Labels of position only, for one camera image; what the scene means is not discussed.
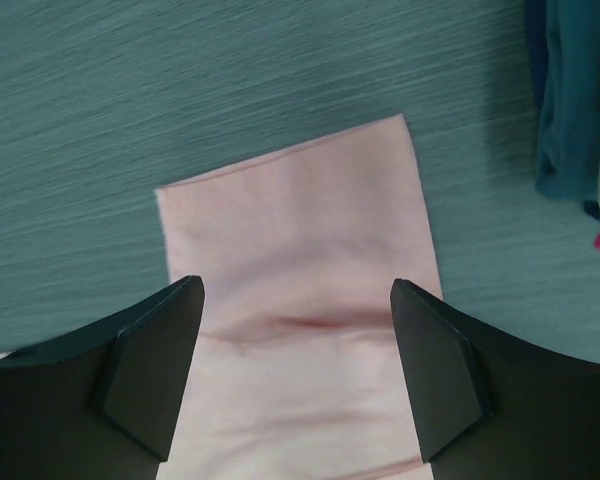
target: teal surface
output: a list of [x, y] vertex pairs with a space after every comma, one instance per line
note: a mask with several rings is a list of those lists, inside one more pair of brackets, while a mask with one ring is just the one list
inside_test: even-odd
[[600, 361], [599, 226], [533, 189], [521, 4], [0, 0], [0, 350], [167, 283], [155, 187], [404, 112], [446, 300]]

